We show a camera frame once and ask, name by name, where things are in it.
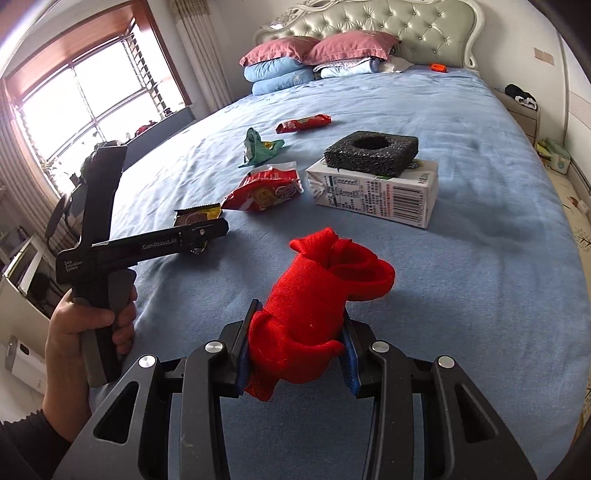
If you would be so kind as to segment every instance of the headboard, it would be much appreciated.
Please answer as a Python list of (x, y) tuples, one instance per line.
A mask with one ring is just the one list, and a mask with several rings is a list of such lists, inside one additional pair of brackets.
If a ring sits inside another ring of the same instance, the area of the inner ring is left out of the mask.
[(396, 55), (408, 61), (476, 70), (472, 46), (483, 27), (475, 0), (306, 0), (261, 27), (254, 40), (381, 30), (400, 39)]

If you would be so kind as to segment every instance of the person's hand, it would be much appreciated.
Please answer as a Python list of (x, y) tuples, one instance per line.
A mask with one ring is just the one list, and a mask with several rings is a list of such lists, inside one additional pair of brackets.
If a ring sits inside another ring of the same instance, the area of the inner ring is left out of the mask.
[[(133, 287), (129, 303), (119, 312), (113, 327), (113, 343), (122, 354), (129, 353), (133, 345), (133, 322), (137, 314), (134, 301), (137, 298), (138, 293)], [(74, 303), (71, 290), (51, 316), (45, 346), (47, 389), (43, 412), (54, 430), (70, 442), (90, 418), (80, 334), (108, 327), (114, 322), (115, 314), (110, 310)]]
[[(119, 312), (117, 323), (113, 329), (113, 343), (117, 351), (124, 355), (131, 350), (134, 340), (134, 320), (136, 316), (135, 301), (138, 293), (133, 287), (129, 303)], [(80, 333), (108, 327), (115, 321), (115, 314), (110, 310), (97, 309), (74, 303), (70, 290), (60, 300), (49, 324), (49, 333), (45, 347), (46, 361), (68, 359), (71, 362), (82, 362), (80, 350)]]

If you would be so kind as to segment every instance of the silver screw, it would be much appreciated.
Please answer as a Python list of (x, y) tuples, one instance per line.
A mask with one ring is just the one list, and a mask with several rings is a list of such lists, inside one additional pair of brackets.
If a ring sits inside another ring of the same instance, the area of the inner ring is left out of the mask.
[(156, 363), (156, 357), (154, 355), (145, 355), (138, 360), (141, 368), (150, 368)]
[(377, 341), (374, 342), (371, 346), (372, 350), (377, 353), (386, 353), (390, 350), (390, 346), (386, 342)]
[(218, 353), (218, 352), (221, 352), (222, 349), (223, 349), (223, 343), (218, 342), (217, 340), (214, 340), (213, 342), (209, 342), (205, 346), (206, 352), (209, 352), (209, 353)]
[(447, 355), (440, 356), (437, 363), (443, 368), (453, 368), (453, 366), (456, 364), (453, 358)]

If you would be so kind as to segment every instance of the bed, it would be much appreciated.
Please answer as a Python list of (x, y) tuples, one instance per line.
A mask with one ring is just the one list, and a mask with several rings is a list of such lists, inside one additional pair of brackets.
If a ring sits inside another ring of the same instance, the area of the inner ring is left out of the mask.
[[(392, 291), (351, 304), (351, 317), (409, 356), (455, 358), (545, 478), (567, 452), (583, 405), (589, 299), (558, 196), (526, 136), (478, 76), (471, 46), (482, 12), (460, 0), (321, 3), (289, 10), (256, 41), (384, 28), (402, 40), (399, 54), (419, 65), (248, 96), (188, 127), (124, 172), (112, 238), (166, 228), (174, 209), (220, 201), (245, 174), (238, 165), (248, 127), (273, 140), (281, 121), (316, 113), (333, 123), (283, 135), (289, 149), (276, 162), (296, 161), (304, 177), (352, 131), (415, 135), (418, 158), (439, 162), (428, 228), (317, 206), (305, 181), (304, 194), (279, 207), (227, 211), (230, 232), (201, 255), (136, 267), (137, 337), (125, 366), (145, 353), (178, 358), (217, 338), (223, 325), (243, 319), (252, 298), (266, 299), (294, 256), (290, 239), (331, 226), (397, 271)], [(450, 72), (421, 66), (434, 61)], [(94, 402), (107, 390), (93, 392)], [(280, 382), (270, 403), (223, 400), (232, 479), (360, 478), (371, 409), (349, 394), (336, 361), (315, 382)]]

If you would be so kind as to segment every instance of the black foam block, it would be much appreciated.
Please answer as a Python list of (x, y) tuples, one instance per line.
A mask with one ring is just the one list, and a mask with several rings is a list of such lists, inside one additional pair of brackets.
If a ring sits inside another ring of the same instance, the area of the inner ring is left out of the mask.
[(398, 177), (418, 153), (418, 138), (357, 131), (324, 151), (332, 168), (361, 171), (381, 177)]

